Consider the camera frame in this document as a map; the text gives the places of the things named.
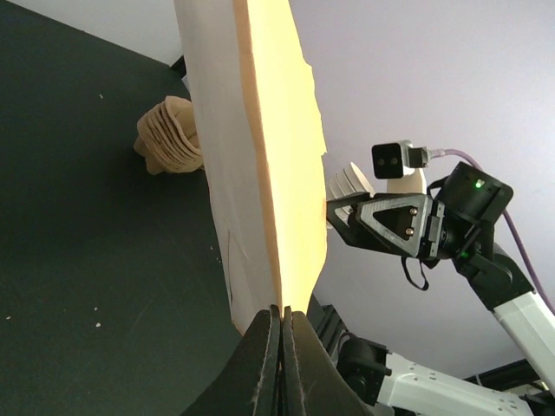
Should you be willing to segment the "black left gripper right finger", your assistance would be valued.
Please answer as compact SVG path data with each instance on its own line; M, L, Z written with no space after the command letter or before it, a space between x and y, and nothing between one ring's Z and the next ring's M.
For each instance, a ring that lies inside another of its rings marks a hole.
M308 318L284 310L282 322L280 413L307 416L356 416L372 412L332 364Z

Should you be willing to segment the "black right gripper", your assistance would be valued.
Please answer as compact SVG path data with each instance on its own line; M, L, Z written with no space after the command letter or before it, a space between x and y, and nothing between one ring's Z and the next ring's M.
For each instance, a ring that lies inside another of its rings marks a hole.
M356 192L329 200L326 219L349 246L420 260L493 258L493 229L511 186L460 162L435 195Z

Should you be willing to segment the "orange kraft paper bag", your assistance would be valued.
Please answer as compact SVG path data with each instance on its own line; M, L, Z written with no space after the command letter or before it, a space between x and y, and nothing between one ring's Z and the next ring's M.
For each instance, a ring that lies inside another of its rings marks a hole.
M327 254L326 151L286 1L174 5L232 323L305 311Z

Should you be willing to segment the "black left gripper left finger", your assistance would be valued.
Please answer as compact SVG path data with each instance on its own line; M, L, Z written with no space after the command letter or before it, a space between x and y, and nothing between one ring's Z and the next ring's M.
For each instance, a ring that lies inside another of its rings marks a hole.
M280 335L278 307L258 311L221 373L184 414L276 415Z

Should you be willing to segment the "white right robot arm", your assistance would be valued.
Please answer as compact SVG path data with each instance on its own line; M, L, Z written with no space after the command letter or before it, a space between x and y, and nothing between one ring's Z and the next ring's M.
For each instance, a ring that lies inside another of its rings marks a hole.
M327 204L330 300L350 330L338 370L369 404L420 415L535 415L553 405L469 380L523 356L554 392L554 314L495 241L510 186L466 163L424 192Z

